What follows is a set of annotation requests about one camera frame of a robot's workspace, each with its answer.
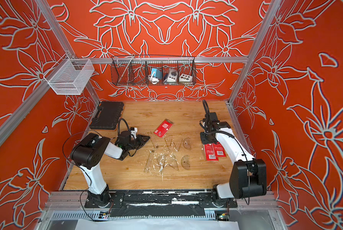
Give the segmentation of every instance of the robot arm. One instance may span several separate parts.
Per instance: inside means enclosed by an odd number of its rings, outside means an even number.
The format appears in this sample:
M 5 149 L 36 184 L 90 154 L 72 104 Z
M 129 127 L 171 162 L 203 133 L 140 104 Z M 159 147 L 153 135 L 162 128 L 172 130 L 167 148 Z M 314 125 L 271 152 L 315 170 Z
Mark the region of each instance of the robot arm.
M 210 113 L 203 100 L 205 118 L 202 120 L 204 132 L 200 133 L 203 144 L 220 143 L 233 163 L 230 180 L 214 185 L 213 200 L 219 203 L 226 198 L 247 198 L 266 194 L 266 164 L 262 159 L 255 159 L 234 137 L 227 122 L 220 122 L 216 113 Z
M 82 169 L 88 184 L 88 200 L 91 204 L 104 208 L 110 203 L 109 186 L 100 170 L 103 154 L 123 160 L 129 154 L 129 150 L 141 148 L 150 137 L 136 135 L 136 132 L 137 128 L 123 131 L 118 136 L 116 144 L 110 142 L 108 137 L 89 133 L 72 149 L 70 157 Z

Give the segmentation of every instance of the white wire basket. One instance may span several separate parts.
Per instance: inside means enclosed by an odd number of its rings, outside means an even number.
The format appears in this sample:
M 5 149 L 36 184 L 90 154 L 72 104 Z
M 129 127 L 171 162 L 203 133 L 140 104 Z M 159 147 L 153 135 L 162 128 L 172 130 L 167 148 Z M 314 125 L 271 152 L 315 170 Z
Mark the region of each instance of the white wire basket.
M 85 65 L 73 65 L 69 59 L 63 61 L 59 71 L 47 82 L 56 94 L 80 95 L 92 76 L 94 67 L 90 59 Z

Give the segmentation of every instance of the small box with buttons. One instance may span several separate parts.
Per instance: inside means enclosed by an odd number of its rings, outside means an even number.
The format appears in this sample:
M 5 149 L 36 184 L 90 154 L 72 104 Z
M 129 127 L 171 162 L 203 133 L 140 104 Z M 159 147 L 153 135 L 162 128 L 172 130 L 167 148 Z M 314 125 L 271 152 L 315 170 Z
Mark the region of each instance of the small box with buttons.
M 187 82 L 192 82 L 192 76 L 186 75 L 186 74 L 181 74 L 179 76 L 179 82 L 181 83 L 187 83 Z
M 168 77 L 166 78 L 166 82 L 177 82 L 178 72 L 174 69 L 169 69 Z

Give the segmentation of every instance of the floral pattern wall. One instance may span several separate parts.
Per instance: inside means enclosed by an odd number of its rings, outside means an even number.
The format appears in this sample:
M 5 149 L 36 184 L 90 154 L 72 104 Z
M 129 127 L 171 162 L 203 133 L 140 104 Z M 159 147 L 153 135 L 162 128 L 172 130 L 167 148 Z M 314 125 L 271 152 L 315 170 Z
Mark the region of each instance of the floral pattern wall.
M 0 126 L 63 54 L 33 0 L 0 0 Z
M 343 0 L 284 0 L 234 109 L 289 229 L 343 229 Z
M 247 56 L 269 0 L 48 0 L 77 57 Z M 104 100 L 225 100 L 242 63 L 197 65 L 194 86 L 115 86 L 110 66 L 91 82 Z
M 0 126 L 63 54 L 33 0 L 0 0 Z M 49 89 L 0 147 L 0 230 L 35 227 L 67 172 L 62 145 L 86 129 L 95 107 L 87 90 L 63 96 Z M 68 141 L 66 154 L 81 137 Z

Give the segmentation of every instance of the wooden tabletop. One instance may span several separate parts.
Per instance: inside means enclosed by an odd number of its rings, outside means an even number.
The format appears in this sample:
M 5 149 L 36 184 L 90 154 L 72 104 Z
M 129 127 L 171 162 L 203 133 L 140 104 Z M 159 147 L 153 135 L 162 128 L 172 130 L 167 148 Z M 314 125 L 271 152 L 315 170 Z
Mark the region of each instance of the wooden tabletop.
M 230 125 L 231 119 L 224 101 L 208 102 L 210 112 Z M 218 162 L 206 161 L 198 124 L 205 117 L 202 102 L 125 102 L 122 117 L 137 134 L 151 136 L 145 146 L 123 161 L 104 155 L 100 168 L 111 190 L 119 189 L 205 189 L 229 181 L 233 164 L 229 157 Z M 164 138 L 154 135 L 155 129 L 168 119 L 174 125 Z M 123 122 L 120 131 L 126 130 Z M 117 130 L 98 130 L 107 137 L 116 137 Z M 189 155 L 190 170 L 181 165 Z M 87 189 L 83 173 L 73 167 L 64 190 Z

